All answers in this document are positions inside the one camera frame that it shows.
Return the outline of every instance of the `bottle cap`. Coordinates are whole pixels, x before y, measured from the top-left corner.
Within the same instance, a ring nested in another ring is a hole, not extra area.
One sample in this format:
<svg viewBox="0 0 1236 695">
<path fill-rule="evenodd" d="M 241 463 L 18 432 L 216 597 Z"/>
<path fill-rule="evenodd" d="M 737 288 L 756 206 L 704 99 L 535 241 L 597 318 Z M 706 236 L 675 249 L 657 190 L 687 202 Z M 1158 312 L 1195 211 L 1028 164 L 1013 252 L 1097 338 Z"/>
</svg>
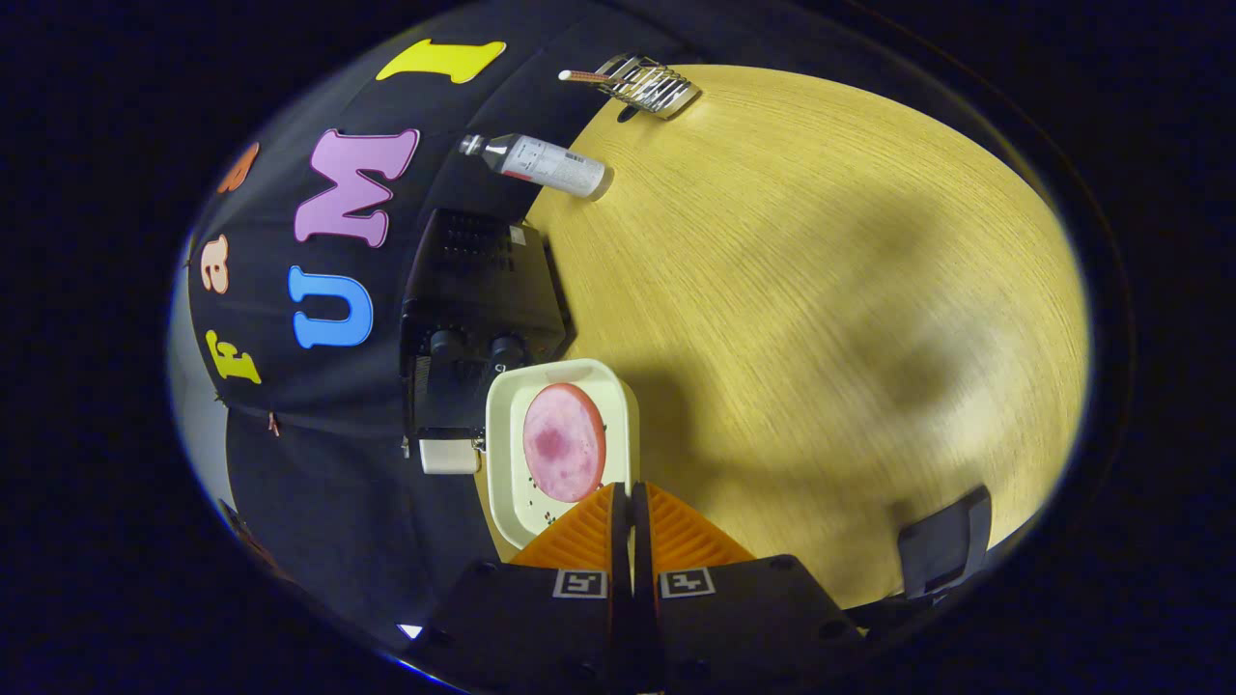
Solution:
<svg viewBox="0 0 1236 695">
<path fill-rule="evenodd" d="M 464 140 L 460 140 L 460 152 L 464 155 L 475 155 L 481 148 L 483 140 L 480 135 L 465 135 Z"/>
</svg>

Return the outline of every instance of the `orange letter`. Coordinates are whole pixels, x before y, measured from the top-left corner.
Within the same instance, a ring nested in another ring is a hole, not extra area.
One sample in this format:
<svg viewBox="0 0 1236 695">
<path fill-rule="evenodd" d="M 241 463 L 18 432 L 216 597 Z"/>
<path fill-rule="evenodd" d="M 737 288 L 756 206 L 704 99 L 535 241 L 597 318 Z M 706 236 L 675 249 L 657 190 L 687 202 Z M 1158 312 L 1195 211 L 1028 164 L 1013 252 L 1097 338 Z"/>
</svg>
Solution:
<svg viewBox="0 0 1236 695">
<path fill-rule="evenodd" d="M 222 193 L 224 190 L 236 190 L 240 184 L 245 183 L 245 177 L 248 176 L 248 168 L 253 166 L 253 160 L 257 157 L 257 142 L 248 146 L 245 153 L 236 160 L 232 164 L 232 171 L 227 172 L 224 177 L 222 183 L 215 189 L 215 193 Z"/>
</svg>

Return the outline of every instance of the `blue letter u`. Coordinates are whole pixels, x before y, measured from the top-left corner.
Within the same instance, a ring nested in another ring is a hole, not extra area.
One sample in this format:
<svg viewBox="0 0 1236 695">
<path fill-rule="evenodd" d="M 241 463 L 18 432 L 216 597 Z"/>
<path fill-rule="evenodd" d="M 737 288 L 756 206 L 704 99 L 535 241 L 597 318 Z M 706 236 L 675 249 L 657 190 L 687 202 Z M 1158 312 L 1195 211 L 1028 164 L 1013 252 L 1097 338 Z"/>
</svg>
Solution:
<svg viewBox="0 0 1236 695">
<path fill-rule="evenodd" d="M 314 345 L 360 345 L 373 329 L 373 302 L 370 301 L 370 293 L 350 277 L 307 275 L 300 266 L 292 266 L 288 271 L 288 293 L 293 302 L 300 302 L 307 294 L 340 297 L 347 302 L 349 314 L 341 322 L 310 319 L 304 312 L 297 312 L 292 317 L 297 343 L 307 350 Z"/>
</svg>

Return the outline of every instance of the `yellow letter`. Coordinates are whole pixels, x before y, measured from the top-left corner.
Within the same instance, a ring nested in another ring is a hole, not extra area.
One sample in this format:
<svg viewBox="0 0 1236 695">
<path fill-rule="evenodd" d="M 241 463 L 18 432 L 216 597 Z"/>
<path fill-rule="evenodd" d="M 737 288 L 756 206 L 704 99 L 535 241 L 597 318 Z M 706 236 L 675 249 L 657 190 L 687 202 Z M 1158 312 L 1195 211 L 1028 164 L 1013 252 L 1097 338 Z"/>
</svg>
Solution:
<svg viewBox="0 0 1236 695">
<path fill-rule="evenodd" d="M 424 38 L 387 63 L 377 79 L 386 79 L 396 73 L 441 73 L 451 75 L 455 84 L 464 84 L 506 49 L 507 45 L 501 41 L 491 41 L 485 46 L 456 46 L 433 43 L 431 38 Z"/>
<path fill-rule="evenodd" d="M 236 346 L 231 343 L 219 343 L 219 334 L 213 330 L 206 331 L 206 346 L 210 348 L 210 355 L 215 359 L 215 370 L 219 376 L 224 378 L 239 376 L 253 383 L 262 383 L 262 377 L 257 376 L 257 367 L 253 366 L 253 359 L 248 356 L 248 352 L 241 352 L 237 357 Z"/>
</svg>

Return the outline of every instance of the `white bottle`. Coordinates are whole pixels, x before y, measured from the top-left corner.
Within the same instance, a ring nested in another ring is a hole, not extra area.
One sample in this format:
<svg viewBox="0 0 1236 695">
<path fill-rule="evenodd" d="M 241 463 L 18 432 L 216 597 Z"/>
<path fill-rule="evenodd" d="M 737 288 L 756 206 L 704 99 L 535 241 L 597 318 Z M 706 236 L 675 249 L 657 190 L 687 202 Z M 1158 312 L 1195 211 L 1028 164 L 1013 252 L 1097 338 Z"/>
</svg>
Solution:
<svg viewBox="0 0 1236 695">
<path fill-rule="evenodd" d="M 606 194 L 614 171 L 602 162 L 576 155 L 552 142 L 510 134 L 492 140 L 467 135 L 460 152 L 480 155 L 489 168 L 503 174 L 596 200 Z"/>
</svg>

